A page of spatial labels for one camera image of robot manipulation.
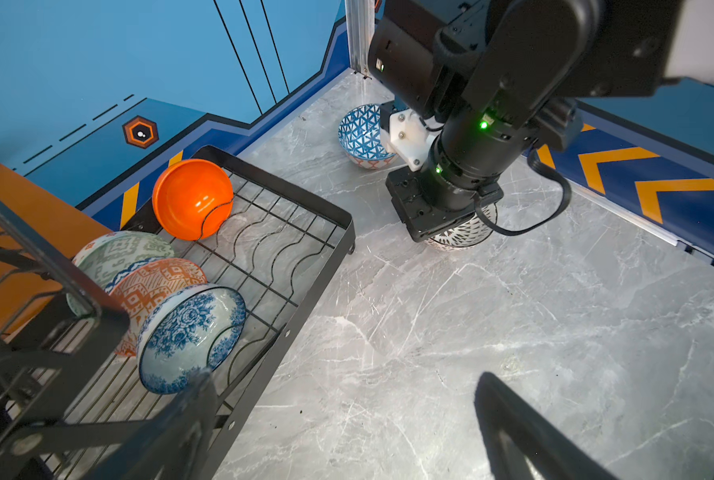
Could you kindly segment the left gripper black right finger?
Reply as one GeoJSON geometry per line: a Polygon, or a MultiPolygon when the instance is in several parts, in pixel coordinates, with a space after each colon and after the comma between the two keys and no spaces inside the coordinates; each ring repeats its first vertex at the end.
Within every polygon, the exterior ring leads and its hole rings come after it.
{"type": "Polygon", "coordinates": [[[614,476],[491,372],[474,399],[480,432],[496,479],[612,479],[614,476]]]}

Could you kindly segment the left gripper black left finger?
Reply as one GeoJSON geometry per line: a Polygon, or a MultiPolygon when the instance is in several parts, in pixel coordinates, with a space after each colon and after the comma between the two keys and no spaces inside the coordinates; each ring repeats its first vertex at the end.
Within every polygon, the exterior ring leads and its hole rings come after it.
{"type": "Polygon", "coordinates": [[[99,465],[87,479],[196,479],[207,458],[218,395],[205,368],[158,415],[99,465]]]}

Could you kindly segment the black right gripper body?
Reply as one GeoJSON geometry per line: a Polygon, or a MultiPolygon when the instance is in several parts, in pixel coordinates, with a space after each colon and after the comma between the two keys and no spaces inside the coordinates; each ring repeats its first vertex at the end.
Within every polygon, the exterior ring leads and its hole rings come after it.
{"type": "Polygon", "coordinates": [[[426,242],[473,214],[490,227],[495,224],[504,196],[498,180],[472,176],[453,164],[426,164],[417,172],[409,167],[390,172],[386,186],[412,240],[426,242]]]}

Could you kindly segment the white lattice patterned bowl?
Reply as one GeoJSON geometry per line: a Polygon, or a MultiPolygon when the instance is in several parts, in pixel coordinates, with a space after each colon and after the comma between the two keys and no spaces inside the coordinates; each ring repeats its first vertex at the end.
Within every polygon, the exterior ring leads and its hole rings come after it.
{"type": "Polygon", "coordinates": [[[475,247],[493,233],[490,226],[473,214],[466,222],[428,238],[426,243],[438,250],[452,252],[475,247]]]}

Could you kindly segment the red patterned ceramic bowl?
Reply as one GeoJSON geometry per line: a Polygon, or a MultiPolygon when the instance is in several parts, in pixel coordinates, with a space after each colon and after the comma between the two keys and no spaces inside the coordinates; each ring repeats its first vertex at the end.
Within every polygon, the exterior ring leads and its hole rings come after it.
{"type": "Polygon", "coordinates": [[[129,328],[115,354],[135,356],[141,327],[159,304],[186,287],[206,282],[207,276],[197,264],[177,257],[153,257],[120,271],[105,287],[129,316],[129,328]]]}

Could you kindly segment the green patterned ceramic bowl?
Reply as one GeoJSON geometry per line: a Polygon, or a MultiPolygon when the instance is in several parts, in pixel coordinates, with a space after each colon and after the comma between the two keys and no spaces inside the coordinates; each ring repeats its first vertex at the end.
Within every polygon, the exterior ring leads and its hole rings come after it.
{"type": "Polygon", "coordinates": [[[137,267],[147,262],[176,256],[162,237],[146,232],[112,232],[88,243],[72,263],[106,293],[137,267]]]}

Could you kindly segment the orange plastic bowl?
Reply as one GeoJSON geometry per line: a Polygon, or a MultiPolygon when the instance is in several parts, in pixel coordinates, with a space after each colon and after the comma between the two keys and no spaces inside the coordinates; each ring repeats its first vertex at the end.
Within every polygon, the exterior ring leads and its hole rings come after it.
{"type": "Polygon", "coordinates": [[[170,166],[157,180],[152,205],[160,225],[186,241],[207,239],[229,219],[234,188],[214,162],[188,159],[170,166]]]}

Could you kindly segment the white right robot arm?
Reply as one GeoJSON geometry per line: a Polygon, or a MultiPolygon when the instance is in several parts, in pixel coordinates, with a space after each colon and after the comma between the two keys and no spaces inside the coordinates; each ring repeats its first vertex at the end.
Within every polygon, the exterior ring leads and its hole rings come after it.
{"type": "Polygon", "coordinates": [[[537,155],[581,133],[577,102],[650,97],[682,78],[714,82],[714,1],[390,1],[371,40],[370,73],[436,136],[394,148],[387,180],[416,242],[501,200],[519,157],[572,198],[537,155]]]}

